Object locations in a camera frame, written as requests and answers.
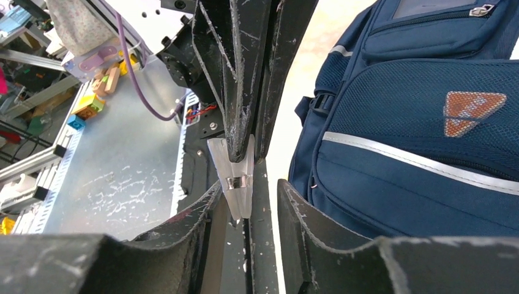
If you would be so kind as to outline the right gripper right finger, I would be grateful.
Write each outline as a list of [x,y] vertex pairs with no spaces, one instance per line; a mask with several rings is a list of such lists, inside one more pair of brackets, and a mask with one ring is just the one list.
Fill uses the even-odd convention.
[[517,293],[516,238],[365,238],[284,179],[278,223],[287,293]]

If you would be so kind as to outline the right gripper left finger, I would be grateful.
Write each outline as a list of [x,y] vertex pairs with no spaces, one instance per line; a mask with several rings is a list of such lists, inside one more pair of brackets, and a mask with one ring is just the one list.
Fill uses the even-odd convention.
[[195,203],[131,241],[106,234],[1,238],[2,293],[196,293],[214,183]]

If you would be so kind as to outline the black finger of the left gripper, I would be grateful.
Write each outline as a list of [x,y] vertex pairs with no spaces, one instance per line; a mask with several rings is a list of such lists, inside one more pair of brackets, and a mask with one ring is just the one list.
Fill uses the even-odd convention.
[[193,47],[222,111],[229,159],[244,159],[259,99],[270,1],[197,1]]
[[317,3],[317,0],[272,3],[255,115],[256,159],[267,156],[285,82]]

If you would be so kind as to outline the clear plastic triangular ruler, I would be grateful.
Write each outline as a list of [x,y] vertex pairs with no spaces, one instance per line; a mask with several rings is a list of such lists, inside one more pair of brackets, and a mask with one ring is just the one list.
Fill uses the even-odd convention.
[[249,219],[252,214],[255,138],[250,136],[245,157],[231,162],[224,138],[210,138],[207,145],[214,162],[222,191],[234,220]]

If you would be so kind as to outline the navy blue backpack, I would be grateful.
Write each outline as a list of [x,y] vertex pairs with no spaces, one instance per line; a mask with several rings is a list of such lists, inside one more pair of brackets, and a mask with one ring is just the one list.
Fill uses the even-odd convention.
[[[296,108],[290,184],[367,238],[518,236],[517,50],[517,1],[376,1]],[[507,101],[447,137],[450,91]]]

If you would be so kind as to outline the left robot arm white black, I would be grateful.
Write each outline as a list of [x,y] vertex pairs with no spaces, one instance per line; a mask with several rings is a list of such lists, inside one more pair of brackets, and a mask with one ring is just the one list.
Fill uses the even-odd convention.
[[192,89],[223,115],[232,162],[264,159],[290,67],[316,1],[162,1],[183,13],[174,39],[164,38],[159,59],[179,86]]

